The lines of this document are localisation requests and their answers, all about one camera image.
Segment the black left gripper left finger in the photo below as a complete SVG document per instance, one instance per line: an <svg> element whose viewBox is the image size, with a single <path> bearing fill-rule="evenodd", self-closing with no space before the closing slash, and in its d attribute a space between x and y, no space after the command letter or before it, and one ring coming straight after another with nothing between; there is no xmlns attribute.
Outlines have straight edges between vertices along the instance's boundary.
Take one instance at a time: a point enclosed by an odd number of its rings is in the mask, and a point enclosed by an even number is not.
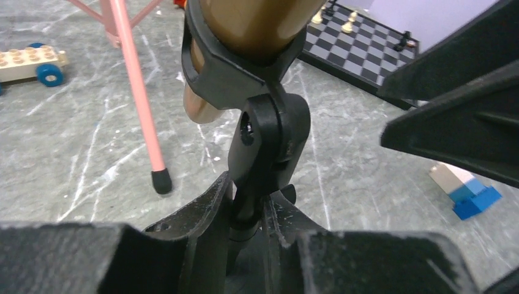
<svg viewBox="0 0 519 294"><path fill-rule="evenodd" d="M1 223L2 293L223 293L233 185L139 231L123 223Z"/></svg>

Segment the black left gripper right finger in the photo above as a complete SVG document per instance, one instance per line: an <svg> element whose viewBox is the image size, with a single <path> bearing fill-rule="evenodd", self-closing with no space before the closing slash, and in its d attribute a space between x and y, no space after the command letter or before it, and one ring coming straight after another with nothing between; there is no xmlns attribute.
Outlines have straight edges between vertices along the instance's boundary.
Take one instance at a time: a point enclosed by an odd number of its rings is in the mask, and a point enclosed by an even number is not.
<svg viewBox="0 0 519 294"><path fill-rule="evenodd" d="M263 203L267 293L479 293L463 256L433 232L328 231L281 192Z"/></svg>

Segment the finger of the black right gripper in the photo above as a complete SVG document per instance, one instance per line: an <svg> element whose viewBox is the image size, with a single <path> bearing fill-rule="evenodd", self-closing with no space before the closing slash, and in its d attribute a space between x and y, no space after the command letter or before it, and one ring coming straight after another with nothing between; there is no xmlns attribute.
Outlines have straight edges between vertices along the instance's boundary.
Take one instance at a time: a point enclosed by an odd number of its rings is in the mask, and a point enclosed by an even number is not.
<svg viewBox="0 0 519 294"><path fill-rule="evenodd" d="M472 81L518 87L518 1L498 1L475 19L399 68L377 94L431 101Z"/></svg>
<svg viewBox="0 0 519 294"><path fill-rule="evenodd" d="M380 144L518 187L518 61L390 121Z"/></svg>

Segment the black microphone stand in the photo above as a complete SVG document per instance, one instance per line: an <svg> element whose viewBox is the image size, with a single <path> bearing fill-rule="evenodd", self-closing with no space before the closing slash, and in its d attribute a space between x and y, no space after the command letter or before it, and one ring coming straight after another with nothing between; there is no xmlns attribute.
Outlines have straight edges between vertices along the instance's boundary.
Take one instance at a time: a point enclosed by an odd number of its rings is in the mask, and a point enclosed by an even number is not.
<svg viewBox="0 0 519 294"><path fill-rule="evenodd" d="M282 86L304 47L307 25L274 59L258 63L219 41L204 20L200 1L189 1L185 7L181 56L190 95L217 110L241 111L228 155L228 172L237 189L229 270L257 231L263 198L288 185L309 135L308 104Z"/></svg>

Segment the gold microphone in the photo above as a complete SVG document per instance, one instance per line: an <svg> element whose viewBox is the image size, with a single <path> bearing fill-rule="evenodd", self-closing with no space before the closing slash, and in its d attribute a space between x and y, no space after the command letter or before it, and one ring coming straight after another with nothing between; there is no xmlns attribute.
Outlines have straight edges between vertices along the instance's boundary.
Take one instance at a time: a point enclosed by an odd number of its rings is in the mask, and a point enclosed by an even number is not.
<svg viewBox="0 0 519 294"><path fill-rule="evenodd" d="M204 20L229 51L267 63L307 25L324 1L200 1Z"/></svg>

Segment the blue white toy block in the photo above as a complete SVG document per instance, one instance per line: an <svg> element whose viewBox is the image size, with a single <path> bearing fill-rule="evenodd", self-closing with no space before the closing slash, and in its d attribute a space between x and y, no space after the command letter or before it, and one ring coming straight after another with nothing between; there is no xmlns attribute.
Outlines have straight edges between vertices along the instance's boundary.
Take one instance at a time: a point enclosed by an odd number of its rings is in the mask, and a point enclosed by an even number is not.
<svg viewBox="0 0 519 294"><path fill-rule="evenodd" d="M471 172L439 162L430 169L432 180L453 201L453 212L466 220L487 210L502 198L492 186L485 186Z"/></svg>

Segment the black chess piece right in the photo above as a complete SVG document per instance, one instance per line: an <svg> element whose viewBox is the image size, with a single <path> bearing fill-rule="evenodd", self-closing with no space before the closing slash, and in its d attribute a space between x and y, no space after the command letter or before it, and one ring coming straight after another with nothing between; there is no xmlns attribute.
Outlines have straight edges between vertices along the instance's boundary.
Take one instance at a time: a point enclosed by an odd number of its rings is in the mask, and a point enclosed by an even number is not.
<svg viewBox="0 0 519 294"><path fill-rule="evenodd" d="M401 37L401 39L399 40L398 43L396 43L394 46L393 46L393 49L397 52L401 52L403 51L407 46L408 46L408 42L411 40L411 32L410 31L405 31Z"/></svg>

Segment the white chess piece right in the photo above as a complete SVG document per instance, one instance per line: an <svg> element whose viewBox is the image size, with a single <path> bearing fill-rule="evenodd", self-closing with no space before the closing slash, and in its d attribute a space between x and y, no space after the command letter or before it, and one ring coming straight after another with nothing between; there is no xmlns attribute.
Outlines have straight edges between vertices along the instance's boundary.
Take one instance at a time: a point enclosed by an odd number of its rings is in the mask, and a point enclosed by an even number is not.
<svg viewBox="0 0 519 294"><path fill-rule="evenodd" d="M353 32L353 24L356 21L357 15L358 15L357 11L353 11L349 14L348 19L342 25L342 32L344 32L345 34L350 34Z"/></svg>

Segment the white chess piece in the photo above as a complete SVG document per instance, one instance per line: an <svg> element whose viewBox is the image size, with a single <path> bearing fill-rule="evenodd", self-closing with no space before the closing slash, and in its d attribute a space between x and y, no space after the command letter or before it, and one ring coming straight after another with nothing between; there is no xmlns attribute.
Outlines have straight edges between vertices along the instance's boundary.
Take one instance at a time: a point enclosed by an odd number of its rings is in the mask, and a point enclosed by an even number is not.
<svg viewBox="0 0 519 294"><path fill-rule="evenodd" d="M357 11L353 11L349 14L348 19L342 25L342 32L344 32L345 34L350 34L353 32L353 24L356 21L357 15L358 15Z"/></svg>
<svg viewBox="0 0 519 294"><path fill-rule="evenodd" d="M319 11L317 11L317 13L312 17L312 19L311 19L312 23L317 24L317 25L322 23L322 21L323 21L322 12L325 8L326 8L325 5L321 6Z"/></svg>

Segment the black white chessboard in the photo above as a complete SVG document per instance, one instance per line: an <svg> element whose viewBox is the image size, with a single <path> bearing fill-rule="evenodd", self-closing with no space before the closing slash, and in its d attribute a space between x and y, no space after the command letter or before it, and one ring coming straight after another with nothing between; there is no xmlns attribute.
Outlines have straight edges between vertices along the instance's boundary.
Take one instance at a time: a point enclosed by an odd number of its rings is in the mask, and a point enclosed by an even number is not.
<svg viewBox="0 0 519 294"><path fill-rule="evenodd" d="M393 71L413 61L416 48L397 52L393 46L404 32L359 14L353 32L345 34L342 25L349 8L336 4L333 16L322 12L321 24L309 23L306 43L299 59L370 94L377 95L384 79Z"/></svg>

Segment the black chess piece rear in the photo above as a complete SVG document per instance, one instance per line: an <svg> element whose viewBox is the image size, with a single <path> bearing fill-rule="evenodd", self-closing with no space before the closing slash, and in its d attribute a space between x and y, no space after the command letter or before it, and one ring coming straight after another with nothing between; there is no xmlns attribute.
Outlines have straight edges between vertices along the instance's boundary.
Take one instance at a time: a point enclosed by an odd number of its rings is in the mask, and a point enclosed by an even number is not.
<svg viewBox="0 0 519 294"><path fill-rule="evenodd" d="M337 0L330 0L327 2L327 6L324 9L324 13L328 16L333 16L335 13L335 6L337 4Z"/></svg>

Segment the white chess piece left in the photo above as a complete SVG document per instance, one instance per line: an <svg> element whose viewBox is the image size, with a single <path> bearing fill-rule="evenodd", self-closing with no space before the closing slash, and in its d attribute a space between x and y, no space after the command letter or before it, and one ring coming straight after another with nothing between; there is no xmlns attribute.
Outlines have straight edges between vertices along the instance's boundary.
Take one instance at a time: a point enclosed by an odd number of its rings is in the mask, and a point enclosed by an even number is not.
<svg viewBox="0 0 519 294"><path fill-rule="evenodd" d="M321 6L319 11L317 11L317 13L312 17L312 19L311 19L312 23L317 24L317 25L322 23L322 21L323 21L322 12L325 8L326 8L325 5Z"/></svg>

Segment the pink music stand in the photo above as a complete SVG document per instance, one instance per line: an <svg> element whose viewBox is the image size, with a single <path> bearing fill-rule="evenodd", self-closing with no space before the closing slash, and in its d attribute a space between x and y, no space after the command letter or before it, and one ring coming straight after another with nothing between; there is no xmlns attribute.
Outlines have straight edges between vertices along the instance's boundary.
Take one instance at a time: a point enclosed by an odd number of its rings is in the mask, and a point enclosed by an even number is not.
<svg viewBox="0 0 519 294"><path fill-rule="evenodd" d="M171 192L173 183L163 160L151 107L147 98L140 60L132 36L132 29L162 1L149 1L133 18L129 18L124 0L101 0L101 13L97 13L82 1L69 0L69 2L103 24L108 40L114 47L121 49L143 138L151 162L152 185L158 194L164 195Z"/></svg>

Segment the beige blue toy car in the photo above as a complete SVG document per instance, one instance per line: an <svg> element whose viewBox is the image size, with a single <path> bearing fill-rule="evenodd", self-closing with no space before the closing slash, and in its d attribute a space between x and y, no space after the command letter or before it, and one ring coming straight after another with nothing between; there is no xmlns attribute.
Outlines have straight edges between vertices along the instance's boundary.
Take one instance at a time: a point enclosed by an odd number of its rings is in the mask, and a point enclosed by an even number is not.
<svg viewBox="0 0 519 294"><path fill-rule="evenodd" d="M46 87L56 87L63 84L63 68L68 65L65 51L55 51L52 46L42 43L2 51L1 84L36 78Z"/></svg>

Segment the red green toy train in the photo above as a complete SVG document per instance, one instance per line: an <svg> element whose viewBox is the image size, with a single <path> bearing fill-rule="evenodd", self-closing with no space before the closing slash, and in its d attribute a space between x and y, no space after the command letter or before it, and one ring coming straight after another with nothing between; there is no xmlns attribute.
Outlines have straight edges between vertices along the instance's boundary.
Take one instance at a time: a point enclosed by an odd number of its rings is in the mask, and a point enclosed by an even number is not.
<svg viewBox="0 0 519 294"><path fill-rule="evenodd" d="M181 9L185 9L187 0L173 0L173 4Z"/></svg>

